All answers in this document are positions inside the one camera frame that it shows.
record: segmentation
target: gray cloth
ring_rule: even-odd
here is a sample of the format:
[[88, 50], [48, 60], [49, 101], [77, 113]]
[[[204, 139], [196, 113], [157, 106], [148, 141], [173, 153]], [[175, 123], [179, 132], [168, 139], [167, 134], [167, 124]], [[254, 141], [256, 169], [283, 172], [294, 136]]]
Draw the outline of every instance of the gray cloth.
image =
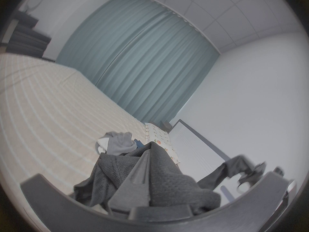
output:
[[119, 156], [123, 153], [129, 153], [136, 149], [136, 142], [132, 141], [132, 133], [130, 132], [107, 132], [103, 137], [108, 137], [108, 145], [106, 154]]
[[100, 154], [90, 177], [74, 186], [71, 197], [90, 207], [99, 203], [106, 208], [107, 201], [148, 149], [150, 206], [189, 204], [194, 214], [220, 206], [221, 197], [218, 193], [200, 188], [193, 178], [183, 175], [166, 151], [154, 142], [124, 156]]

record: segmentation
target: curtain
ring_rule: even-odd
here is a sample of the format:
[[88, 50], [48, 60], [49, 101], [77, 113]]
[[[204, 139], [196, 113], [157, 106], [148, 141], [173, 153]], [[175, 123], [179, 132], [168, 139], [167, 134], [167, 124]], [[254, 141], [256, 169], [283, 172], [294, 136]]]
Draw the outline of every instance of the curtain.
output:
[[142, 122], [170, 121], [219, 53], [151, 0], [111, 0], [72, 34], [56, 62], [79, 70]]

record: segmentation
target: wall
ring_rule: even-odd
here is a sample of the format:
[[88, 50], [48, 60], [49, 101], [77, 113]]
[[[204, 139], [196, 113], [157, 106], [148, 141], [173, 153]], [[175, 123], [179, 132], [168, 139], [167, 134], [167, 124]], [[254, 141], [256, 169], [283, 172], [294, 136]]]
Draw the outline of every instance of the wall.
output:
[[309, 169], [309, 44], [281, 34], [222, 54], [182, 119], [229, 157], [281, 166], [301, 186]]
[[284, 0], [157, 0], [177, 11], [226, 52], [259, 38], [303, 27]]
[[52, 40], [43, 57], [56, 60], [62, 47], [77, 27], [109, 0], [43, 0], [30, 14], [39, 19], [35, 30]]

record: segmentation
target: mattress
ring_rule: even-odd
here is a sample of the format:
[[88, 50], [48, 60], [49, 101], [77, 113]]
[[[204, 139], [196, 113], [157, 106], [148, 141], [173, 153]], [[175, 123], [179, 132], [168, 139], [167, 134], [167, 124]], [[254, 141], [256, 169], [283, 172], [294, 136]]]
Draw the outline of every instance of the mattress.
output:
[[65, 194], [90, 176], [96, 140], [131, 132], [145, 144], [145, 125], [80, 72], [28, 56], [0, 54], [1, 184], [24, 217], [42, 229], [20, 183], [43, 174]]

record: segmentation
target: pillow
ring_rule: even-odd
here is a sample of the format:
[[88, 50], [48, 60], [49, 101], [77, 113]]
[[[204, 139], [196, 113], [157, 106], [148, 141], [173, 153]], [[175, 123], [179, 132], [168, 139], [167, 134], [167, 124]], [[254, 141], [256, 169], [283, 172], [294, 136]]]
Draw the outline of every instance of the pillow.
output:
[[175, 164], [180, 163], [178, 156], [173, 149], [170, 138], [166, 131], [161, 130], [159, 127], [151, 124], [145, 123], [146, 126], [146, 142], [155, 142], [160, 145], [168, 153], [170, 158]]

